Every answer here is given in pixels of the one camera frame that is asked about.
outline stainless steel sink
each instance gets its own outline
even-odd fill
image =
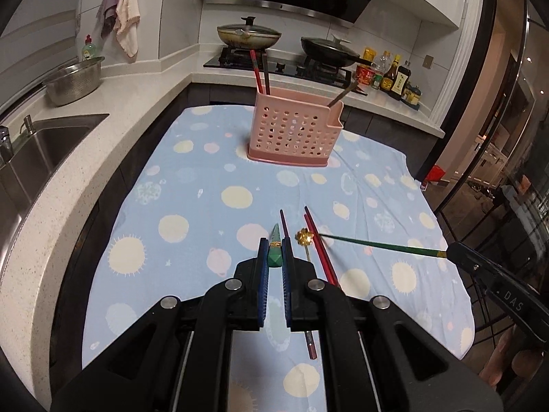
[[[40,192],[80,141],[107,116],[35,121],[35,133],[23,134],[14,141],[13,158],[0,167],[0,274],[17,232]]]

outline perforated plastic basket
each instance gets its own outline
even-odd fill
[[[326,167],[343,126],[343,102],[271,87],[257,93],[248,158],[289,166]]]

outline speckled countertop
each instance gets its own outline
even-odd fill
[[[22,118],[109,113],[69,155],[38,197],[5,263],[0,285],[0,345],[25,386],[49,408],[49,341],[62,278],[79,233],[109,178],[139,137],[191,82],[255,86],[253,73],[204,68],[215,51],[192,47],[187,57],[157,73],[104,78],[92,94],[63,106],[38,95],[8,122],[19,131]],[[337,95],[338,89],[285,76],[279,87]],[[345,104],[419,128],[437,137],[444,132],[381,92],[351,94]]]

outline polka dot tablecloth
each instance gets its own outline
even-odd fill
[[[231,277],[240,261],[256,256],[279,209],[291,234],[305,226],[307,205],[321,232],[446,249],[403,154],[343,131],[326,168],[250,161],[252,116],[248,106],[195,107],[169,128],[124,201],[95,273],[84,365],[163,296],[202,296]],[[326,246],[348,296],[389,297],[457,357],[465,355],[474,322],[453,264],[331,239]],[[294,253],[306,258],[297,244]],[[311,257],[324,278],[314,248]],[[233,338],[230,412],[326,410],[322,362],[308,358],[303,333],[285,327],[282,299],[281,270],[272,268],[265,327]]]

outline light switch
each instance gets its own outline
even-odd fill
[[[423,61],[423,67],[430,70],[433,67],[433,60],[435,60],[432,56],[425,56],[425,60]]]

